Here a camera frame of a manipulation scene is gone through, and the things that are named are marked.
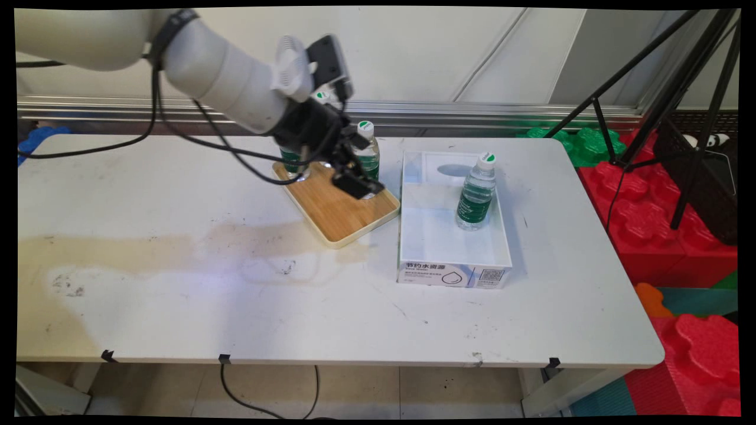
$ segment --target tripod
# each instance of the tripod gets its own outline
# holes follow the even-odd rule
[[[699,11],[691,10],[687,11],[680,18],[678,18],[672,25],[670,25],[663,33],[659,34],[649,45],[647,45],[640,53],[633,57],[627,64],[625,64],[615,75],[602,84],[596,91],[594,91],[585,101],[578,105],[568,116],[565,117],[559,124],[551,129],[544,137],[553,137],[560,129],[569,124],[579,113],[583,112],[589,105],[593,105],[596,111],[596,118],[599,121],[599,126],[606,143],[606,150],[609,152],[609,163],[622,168],[622,176],[617,185],[617,194],[619,194],[620,186],[622,185],[622,179],[626,172],[632,172],[642,166],[649,166],[656,163],[665,162],[679,157],[690,157],[690,168],[684,179],[683,187],[680,188],[680,198],[677,201],[674,214],[670,223],[670,228],[677,230],[680,226],[680,220],[683,217],[685,205],[688,203],[690,191],[693,187],[693,181],[698,171],[701,162],[704,159],[706,153],[706,144],[711,134],[712,127],[716,120],[717,114],[722,104],[727,85],[730,82],[730,77],[735,69],[735,62],[737,61],[738,54],[740,53],[740,19],[734,25],[735,34],[733,40],[730,43],[730,49],[727,52],[727,58],[722,66],[722,72],[720,73],[719,80],[717,81],[717,87],[714,90],[714,95],[711,99],[708,114],[704,121],[703,129],[698,134],[698,144],[692,147],[690,150],[671,154],[662,158],[654,158],[653,160],[643,161],[641,163],[633,164],[636,155],[643,149],[643,145],[651,133],[651,131],[658,126],[658,124],[665,119],[666,123],[672,128],[674,137],[685,141],[685,138],[677,127],[669,121],[666,117],[668,113],[673,110],[682,100],[683,96],[687,92],[693,81],[699,75],[704,65],[709,61],[711,56],[717,50],[721,42],[727,36],[723,37],[727,23],[730,22],[736,9],[720,9],[711,22],[708,24],[706,30],[701,34],[701,37],[693,46],[690,53],[683,61],[683,63],[675,70],[673,76],[667,81],[664,87],[661,89],[659,96],[654,100],[651,108],[649,109],[646,118],[641,125],[638,133],[633,141],[627,147],[621,158],[617,158],[612,142],[609,138],[609,131],[606,128],[606,121],[604,120],[603,113],[601,111],[601,105],[599,104],[599,96],[609,90],[620,78],[622,78],[628,71],[633,69],[639,62],[641,62],[646,56],[648,56],[654,49],[656,49],[661,43],[666,41],[672,34],[674,34],[679,28],[682,27],[688,20],[695,16]],[[609,207],[609,215],[606,219],[606,229],[609,230],[609,219],[612,214],[612,206]]]

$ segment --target orange foam block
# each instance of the orange foam block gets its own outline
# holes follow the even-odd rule
[[[641,282],[635,285],[635,293],[638,294],[640,303],[643,304],[643,309],[646,310],[646,314],[649,315],[650,318],[674,317],[672,312],[662,304],[664,294],[662,294],[660,290],[646,282]]]

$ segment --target white wall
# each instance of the white wall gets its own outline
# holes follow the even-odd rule
[[[548,104],[584,15],[529,8],[460,101]]]
[[[579,104],[667,29],[684,11],[590,9],[551,94],[551,104]],[[682,30],[676,36],[683,36]],[[675,36],[600,96],[602,105],[635,107],[664,65]]]
[[[735,13],[733,19],[727,25],[729,29],[740,17],[740,13]],[[711,98],[714,96],[714,89],[717,87],[719,75],[722,73],[722,66],[727,57],[727,51],[730,49],[730,43],[733,40],[734,30],[727,36],[717,51],[711,56],[709,62],[704,65],[701,73],[688,88],[688,92],[680,102],[680,109],[708,109],[711,104]],[[722,99],[722,109],[738,109],[738,91],[740,83],[740,57],[735,63],[735,70],[730,77],[730,83],[724,92]]]
[[[363,101],[451,101],[521,8],[314,6],[198,8],[235,45],[271,62],[284,34],[306,45],[339,37]],[[521,23],[468,86],[461,101],[545,104],[583,9],[539,9]],[[17,54],[17,60],[33,60]],[[19,94],[148,97],[145,61],[109,73],[74,67],[17,70]],[[166,97],[183,97],[164,84]]]

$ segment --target floor tile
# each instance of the floor tile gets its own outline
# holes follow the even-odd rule
[[[86,414],[189,416],[209,365],[107,363]]]
[[[401,419],[522,417],[514,368],[401,368]]]
[[[23,361],[18,365],[62,384],[68,384],[78,363],[62,361]]]
[[[399,368],[321,366],[321,395],[312,417],[399,419]]]
[[[283,417],[303,417],[315,397],[312,366],[227,365],[225,373],[226,384],[238,399]],[[270,418],[238,405],[226,394],[220,366],[213,366],[205,376],[192,416]]]
[[[192,416],[269,417],[231,400],[216,369],[205,376]],[[398,418],[397,368],[323,366],[320,372],[321,393],[310,417]],[[307,414],[315,396],[312,366],[229,365],[226,384],[242,401],[286,418]]]

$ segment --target power cord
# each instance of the power cord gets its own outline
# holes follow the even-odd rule
[[[33,67],[57,67],[60,65],[65,65],[64,63],[57,62],[55,60],[44,60],[44,61],[36,61],[36,62],[16,62],[16,68],[33,68]],[[325,146],[327,145],[326,141],[333,137],[333,133],[338,130],[338,125],[334,124],[329,129],[328,133],[326,134],[324,141],[320,143],[317,149],[309,156],[309,158],[305,158],[305,160],[300,161],[291,161],[291,160],[285,160],[284,158],[275,157],[272,155],[266,155],[266,154],[260,154],[257,152],[253,152],[251,150],[244,150],[244,149],[237,149],[235,147],[232,147],[230,143],[225,139],[223,134],[221,133],[218,126],[212,121],[209,114],[200,106],[200,104],[192,99],[194,104],[197,106],[197,108],[200,110],[202,115],[207,120],[208,124],[212,127],[213,131],[217,134],[218,137],[220,137],[221,141],[224,145],[220,144],[214,144],[210,143],[208,141],[201,140],[199,138],[194,138],[189,135],[184,134],[181,130],[177,129],[175,126],[173,126],[168,119],[166,118],[165,111],[163,109],[163,96],[160,89],[160,69],[158,67],[153,67],[152,69],[152,79],[151,79],[151,97],[152,97],[152,114],[150,116],[150,124],[147,127],[147,130],[140,135],[139,137],[132,139],[130,141],[124,141],[122,143],[113,144],[110,146],[103,146],[103,147],[96,147],[92,149],[84,149],[84,150],[74,150],[70,152],[61,152],[58,154],[31,154],[29,152],[24,152],[22,150],[17,150],[18,155],[25,157],[25,158],[31,158],[35,160],[41,160],[41,159],[51,159],[51,158],[63,158],[63,157],[73,157],[77,155],[84,155],[84,154],[94,154],[97,152],[103,152],[106,150],[112,150],[117,149],[119,147],[126,147],[130,146],[132,144],[138,143],[139,141],[143,141],[145,138],[147,138],[148,135],[153,130],[153,127],[156,122],[156,117],[158,112],[160,112],[160,117],[162,121],[165,123],[166,127],[175,135],[178,137],[181,137],[185,140],[192,141],[193,143],[200,144],[205,147],[211,147],[213,149],[218,150],[226,150],[228,152],[231,152],[234,157],[242,163],[249,171],[257,175],[260,179],[263,181],[266,181],[267,183],[271,183],[273,185],[291,185],[292,183],[297,182],[301,177],[302,173],[297,174],[295,178],[289,179],[289,180],[277,180],[274,178],[269,178],[259,171],[252,167],[250,164],[248,164],[246,161],[244,161],[243,158],[240,157],[240,155],[249,155],[251,157],[258,157],[264,160],[271,160],[271,161],[277,161],[280,163],[284,163],[291,166],[307,166],[308,164],[314,162],[315,157],[317,157],[322,151],[324,150]],[[346,109],[346,103],[344,103],[342,112]]]
[[[143,59],[147,58],[146,54],[142,55]],[[57,60],[32,60],[29,62],[16,62],[16,68],[47,68],[47,67],[60,67],[64,64],[63,62],[58,62]]]
[[[85,154],[94,154],[96,152],[103,152],[106,150],[112,150],[117,149],[119,147],[125,147],[125,146],[131,146],[132,144],[138,143],[140,141],[143,141],[145,138],[147,138],[148,135],[152,132],[152,128],[155,126],[155,119],[157,115],[156,111],[156,104],[157,104],[157,98],[159,96],[159,90],[160,90],[160,75],[158,74],[158,71],[156,69],[153,69],[152,71],[152,114],[150,116],[150,125],[147,127],[147,130],[144,131],[144,133],[132,140],[124,141],[121,143],[112,144],[110,146],[103,146],[103,147],[95,147],[92,149],[84,149],[84,150],[73,150],[70,152],[61,152],[58,154],[31,154],[29,152],[24,152],[21,149],[18,150],[18,154],[22,157],[26,158],[32,158],[34,160],[46,160],[51,158],[63,158],[63,157],[74,157],[76,155],[85,155]]]
[[[245,402],[242,402],[239,400],[230,389],[228,389],[228,385],[226,384],[226,377],[225,377],[225,364],[221,364],[221,384],[223,384],[223,389],[225,390],[226,394],[228,394],[229,397],[231,397],[232,400],[234,400],[236,403],[239,403],[240,405],[244,406],[245,408],[250,408],[254,411],[262,412],[264,414],[269,414],[272,417],[275,417],[276,419],[286,419],[285,417],[275,414],[272,411],[269,411],[264,408],[259,408],[257,406],[253,406],[250,404],[247,404]],[[310,411],[307,412],[305,417],[302,419],[307,419],[312,414],[312,411],[315,410],[315,405],[318,403],[318,397],[321,394],[321,372],[318,370],[318,366],[315,365],[315,400],[312,402],[312,407],[310,408]],[[329,417],[316,417],[315,419],[330,419]]]
[[[210,124],[210,126],[212,127],[212,130],[218,135],[218,137],[221,139],[223,144],[225,144],[227,148],[232,149],[231,144],[228,143],[228,140],[226,140],[225,137],[223,137],[223,133],[221,133],[221,130],[218,128],[218,126],[216,126],[215,123],[212,121],[212,119],[210,119],[210,115],[207,112],[205,112],[204,108],[202,108],[202,105],[200,105],[200,102],[194,99],[192,99],[191,101],[194,102],[194,105],[197,106],[197,109],[199,109],[200,112],[205,116],[205,119],[207,120],[208,124]],[[237,161],[241,163],[241,165],[243,165],[246,169],[251,171],[254,175],[260,177],[262,180],[268,183],[272,183],[273,185],[280,185],[280,186],[291,185],[292,183],[296,183],[302,177],[302,173],[299,172],[297,173],[297,175],[295,175],[293,178],[290,178],[289,180],[276,180],[276,179],[267,177],[263,175],[261,172],[257,171],[255,167],[253,167],[247,161],[245,161],[244,158],[242,158],[238,153],[231,151],[231,155],[234,155],[234,158],[236,158]]]
[[[619,176],[619,183],[617,184],[617,191],[615,192],[615,197],[612,198],[612,203],[609,204],[609,213],[606,214],[606,233],[609,233],[609,220],[612,218],[612,208],[614,207],[614,202],[617,200],[617,196],[619,195],[619,189],[622,187],[622,180],[624,180],[624,174],[627,172],[627,167],[624,167],[622,169],[622,174]]]

